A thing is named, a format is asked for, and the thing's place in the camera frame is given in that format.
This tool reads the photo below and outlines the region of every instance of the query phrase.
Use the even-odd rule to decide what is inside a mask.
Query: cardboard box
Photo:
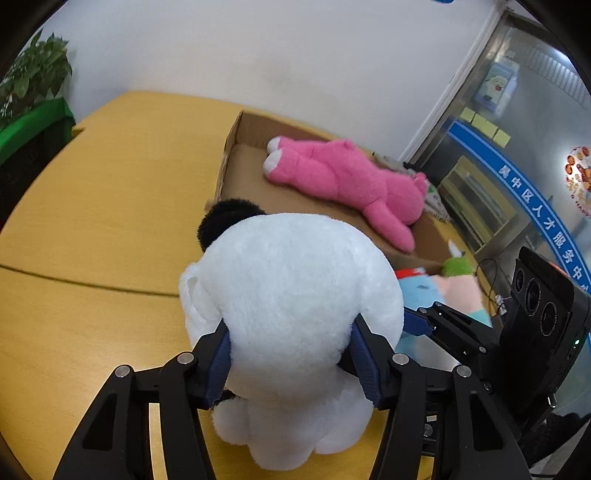
[[[413,255],[407,255],[379,236],[357,210],[308,197],[291,187],[270,183],[263,175],[262,165],[267,158],[267,143],[278,135],[294,140],[331,140],[257,113],[242,112],[226,139],[215,201],[244,198],[256,203],[267,213],[327,215],[353,225],[371,238],[395,270],[424,267],[431,275],[441,271],[441,263],[450,255],[447,243],[428,215],[423,214],[412,227],[421,236],[416,239],[417,246],[421,248],[415,250]]]

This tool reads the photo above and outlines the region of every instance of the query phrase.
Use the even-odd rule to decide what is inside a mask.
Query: pink plush toy
[[[410,228],[423,212],[425,175],[379,168],[351,140],[295,141],[275,137],[263,170],[276,184],[360,210],[368,223],[403,252],[414,250]]]

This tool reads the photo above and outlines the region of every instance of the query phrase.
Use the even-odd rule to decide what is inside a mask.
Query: potted plant
[[[67,42],[32,39],[0,83],[0,228],[26,189],[72,139],[74,117],[57,95],[72,66]]]

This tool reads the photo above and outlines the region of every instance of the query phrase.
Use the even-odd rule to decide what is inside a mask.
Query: blue sign
[[[561,268],[589,291],[591,275],[577,245],[554,210],[530,181],[496,148],[457,120],[447,133],[498,178],[521,204],[551,246]]]

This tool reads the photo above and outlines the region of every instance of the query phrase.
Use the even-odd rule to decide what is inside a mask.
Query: yellow sticky note
[[[464,108],[464,111],[462,112],[462,114],[460,115],[460,118],[462,120],[465,120],[466,122],[472,122],[472,119],[474,118],[474,114],[476,112],[474,110],[472,110],[471,108]]]
[[[482,131],[485,124],[486,124],[486,118],[484,118],[482,115],[479,115],[478,113],[476,113],[474,115],[474,118],[472,119],[472,125],[474,126],[474,128]]]
[[[484,133],[488,138],[492,138],[495,136],[497,128],[498,127],[495,124],[492,124],[487,120],[480,131]]]
[[[509,143],[509,140],[511,140],[511,136],[508,135],[504,130],[499,129],[492,140],[498,143],[501,147],[505,148],[507,143]]]

